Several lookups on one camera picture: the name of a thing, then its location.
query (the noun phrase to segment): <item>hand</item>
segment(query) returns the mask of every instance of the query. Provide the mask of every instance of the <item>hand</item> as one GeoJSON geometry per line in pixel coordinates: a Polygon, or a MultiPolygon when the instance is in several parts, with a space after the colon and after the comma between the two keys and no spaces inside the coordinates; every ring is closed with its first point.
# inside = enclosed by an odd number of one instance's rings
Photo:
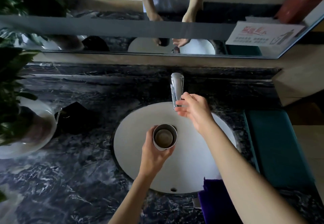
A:
{"type": "MultiPolygon", "coordinates": [[[[150,19],[150,21],[163,21],[162,17],[158,13],[147,12],[147,16],[150,19]]],[[[152,40],[157,46],[161,45],[161,41],[159,38],[152,38],[152,40]]]]}
{"type": "Polygon", "coordinates": [[[174,110],[178,115],[189,118],[200,134],[208,123],[215,123],[204,97],[184,92],[181,98],[183,100],[177,100],[176,104],[182,107],[175,107],[174,110]]]}
{"type": "MultiPolygon", "coordinates": [[[[187,23],[190,23],[190,22],[195,22],[196,21],[196,12],[194,11],[191,11],[191,10],[188,10],[186,12],[186,14],[183,16],[182,18],[182,22],[187,22],[187,23]]],[[[182,47],[182,46],[185,46],[187,43],[190,42],[191,39],[175,39],[175,38],[172,38],[172,41],[173,41],[173,44],[178,46],[178,47],[182,47]]]]}
{"type": "Polygon", "coordinates": [[[164,162],[173,153],[175,147],[164,151],[159,151],[153,144],[153,131],[157,126],[153,126],[146,133],[146,140],[142,147],[142,160],[139,175],[155,177],[162,169],[164,162]]]}

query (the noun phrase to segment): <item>red object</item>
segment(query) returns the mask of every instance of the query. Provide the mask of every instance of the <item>red object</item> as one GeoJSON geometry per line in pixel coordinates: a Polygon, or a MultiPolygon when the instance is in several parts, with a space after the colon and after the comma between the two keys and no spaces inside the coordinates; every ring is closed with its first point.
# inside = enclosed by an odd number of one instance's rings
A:
{"type": "Polygon", "coordinates": [[[286,0],[276,18],[283,24],[300,23],[322,0],[286,0]]]}

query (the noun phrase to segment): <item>mirror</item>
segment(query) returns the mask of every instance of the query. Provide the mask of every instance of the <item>mirror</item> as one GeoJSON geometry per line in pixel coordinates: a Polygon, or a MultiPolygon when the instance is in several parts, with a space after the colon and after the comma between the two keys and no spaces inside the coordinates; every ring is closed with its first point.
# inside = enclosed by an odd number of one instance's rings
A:
{"type": "Polygon", "coordinates": [[[49,52],[279,58],[324,0],[0,0],[0,47],[49,52]]]}

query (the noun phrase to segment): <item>sink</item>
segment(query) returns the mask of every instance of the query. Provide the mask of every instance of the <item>sink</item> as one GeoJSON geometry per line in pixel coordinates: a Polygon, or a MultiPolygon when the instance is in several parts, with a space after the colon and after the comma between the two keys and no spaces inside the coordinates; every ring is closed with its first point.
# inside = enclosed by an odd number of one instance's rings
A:
{"type": "MultiPolygon", "coordinates": [[[[135,38],[128,47],[132,53],[171,54],[174,49],[172,39],[168,46],[157,46],[152,38],[135,38]]],[[[191,39],[185,46],[180,47],[180,54],[216,54],[214,46],[205,39],[191,39]]]]}
{"type": "MultiPolygon", "coordinates": [[[[215,114],[216,123],[236,147],[228,125],[215,114]]],[[[172,102],[162,102],[133,111],[119,124],[114,137],[114,152],[119,166],[135,179],[138,175],[142,146],[146,132],[153,125],[171,124],[176,127],[176,148],[151,184],[151,189],[163,193],[193,193],[203,190],[206,179],[221,179],[215,161],[202,136],[188,118],[179,116],[172,102]]]]}

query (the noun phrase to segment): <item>black marble countertop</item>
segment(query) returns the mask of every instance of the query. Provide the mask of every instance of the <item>black marble countertop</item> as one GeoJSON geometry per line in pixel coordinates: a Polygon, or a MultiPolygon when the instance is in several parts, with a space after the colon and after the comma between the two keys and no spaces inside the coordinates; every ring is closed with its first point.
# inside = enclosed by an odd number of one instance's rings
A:
{"type": "MultiPolygon", "coordinates": [[[[0,160],[0,223],[107,223],[132,180],[118,166],[112,143],[116,128],[131,111],[171,101],[172,72],[184,74],[184,89],[207,98],[233,130],[237,147],[252,164],[245,131],[245,108],[280,108],[270,78],[278,69],[181,68],[163,66],[32,63],[23,82],[55,109],[79,102],[100,114],[99,127],[79,135],[62,134],[26,157],[0,160]]],[[[322,203],[296,189],[278,189],[310,223],[324,223],[322,203]]],[[[192,195],[150,190],[140,223],[204,223],[192,195]]]]}

